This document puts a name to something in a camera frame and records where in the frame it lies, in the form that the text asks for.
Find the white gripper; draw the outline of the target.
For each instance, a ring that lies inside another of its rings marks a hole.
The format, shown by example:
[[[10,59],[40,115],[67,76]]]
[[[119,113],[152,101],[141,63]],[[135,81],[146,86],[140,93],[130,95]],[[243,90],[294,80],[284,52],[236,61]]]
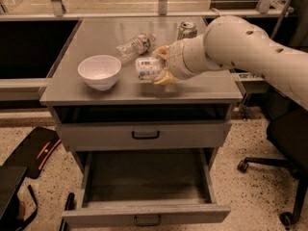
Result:
[[[167,68],[154,78],[155,85],[173,84],[178,79],[190,79],[206,70],[203,37],[177,40],[171,46],[158,47],[153,54],[160,57],[167,56]]]

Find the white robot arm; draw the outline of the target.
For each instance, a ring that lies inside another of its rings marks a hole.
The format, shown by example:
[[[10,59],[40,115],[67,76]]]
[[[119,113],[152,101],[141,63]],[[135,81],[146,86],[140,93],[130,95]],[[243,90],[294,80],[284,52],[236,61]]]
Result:
[[[154,54],[165,64],[154,79],[157,85],[237,68],[262,77],[308,109],[308,53],[273,41],[263,29],[240,17],[220,16],[202,35],[161,46]]]

